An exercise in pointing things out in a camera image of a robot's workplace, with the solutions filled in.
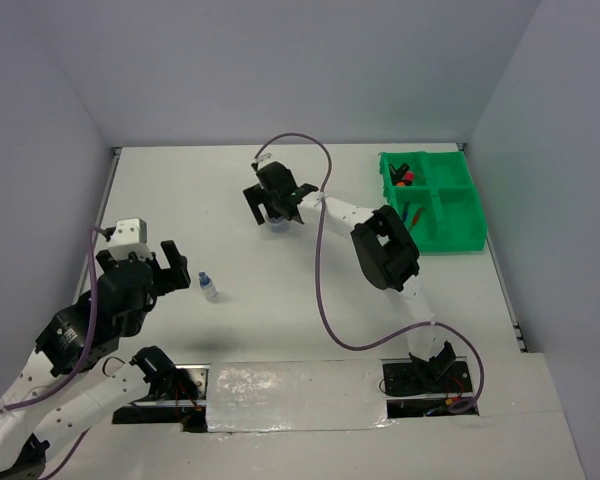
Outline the clear jar of pins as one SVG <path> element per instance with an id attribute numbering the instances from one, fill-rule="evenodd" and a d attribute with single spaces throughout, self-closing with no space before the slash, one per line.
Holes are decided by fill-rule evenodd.
<path id="1" fill-rule="evenodd" d="M 267 217 L 266 223 L 269 230 L 276 234 L 281 234 L 287 232 L 290 227 L 290 222 L 286 220 L 284 217 Z"/>

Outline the small clear glue bottle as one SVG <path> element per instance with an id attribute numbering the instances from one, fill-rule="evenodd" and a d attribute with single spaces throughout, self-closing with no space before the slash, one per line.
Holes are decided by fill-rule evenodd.
<path id="1" fill-rule="evenodd" d="M 198 273 L 198 281 L 204 297 L 210 302 L 218 300 L 218 291 L 211 277 L 204 271 Z"/>

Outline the blue cap black highlighter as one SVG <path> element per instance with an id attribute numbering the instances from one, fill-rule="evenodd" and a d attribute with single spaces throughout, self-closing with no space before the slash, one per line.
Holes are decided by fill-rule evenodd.
<path id="1" fill-rule="evenodd" d="M 402 163 L 398 166 L 390 164 L 389 173 L 393 182 L 399 182 L 404 179 L 404 176 L 410 171 L 410 166 L 407 163 Z"/>

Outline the pink cap black highlighter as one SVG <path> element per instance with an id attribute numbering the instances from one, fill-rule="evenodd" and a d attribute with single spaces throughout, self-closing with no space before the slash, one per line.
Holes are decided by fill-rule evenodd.
<path id="1" fill-rule="evenodd" d="M 415 174 L 412 171 L 407 171 L 404 174 L 403 181 L 406 185 L 412 185 L 415 180 Z"/>

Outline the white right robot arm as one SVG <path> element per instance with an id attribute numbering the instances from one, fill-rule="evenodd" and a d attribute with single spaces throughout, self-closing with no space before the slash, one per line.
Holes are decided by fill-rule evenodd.
<path id="1" fill-rule="evenodd" d="M 394 208 L 356 206 L 326 195 L 317 186 L 299 185 L 289 168 L 263 157 L 251 163 L 257 183 L 243 191 L 259 225 L 275 230 L 291 222 L 316 227 L 314 288 L 318 312 L 331 339 L 349 351 L 376 348 L 397 336 L 416 329 L 429 329 L 433 313 L 421 292 L 418 275 L 420 252 Z M 352 245 L 359 270 L 374 288 L 393 292 L 406 306 L 414 323 L 367 345 L 349 345 L 330 326 L 322 299 L 321 255 L 324 233 L 330 231 Z"/>

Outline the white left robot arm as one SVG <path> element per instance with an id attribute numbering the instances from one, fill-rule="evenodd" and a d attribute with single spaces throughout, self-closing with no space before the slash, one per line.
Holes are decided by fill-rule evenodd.
<path id="1" fill-rule="evenodd" d="M 187 259 L 175 242 L 162 242 L 168 261 L 143 258 L 133 248 L 121 259 L 112 249 L 87 255 L 90 288 L 57 312 L 12 386 L 0 399 L 0 479 L 38 479 L 47 462 L 102 417 L 145 397 L 194 402 L 199 390 L 186 370 L 157 346 L 141 348 L 120 372 L 64 402 L 70 383 L 137 335 L 161 296 L 191 284 Z"/>

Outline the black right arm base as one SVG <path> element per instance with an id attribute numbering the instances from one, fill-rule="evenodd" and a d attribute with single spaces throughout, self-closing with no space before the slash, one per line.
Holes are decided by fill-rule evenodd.
<path id="1" fill-rule="evenodd" d="M 414 358 L 383 360 L 378 383 L 389 419 L 454 416 L 473 400 L 474 384 L 465 358 L 450 362 L 440 353 L 430 362 Z"/>

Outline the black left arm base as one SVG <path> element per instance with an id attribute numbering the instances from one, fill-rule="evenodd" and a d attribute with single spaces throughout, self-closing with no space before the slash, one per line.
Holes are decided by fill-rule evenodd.
<path id="1" fill-rule="evenodd" d="M 181 364 L 170 391 L 148 394 L 116 410 L 113 425 L 168 425 L 181 432 L 206 433 L 209 364 Z"/>

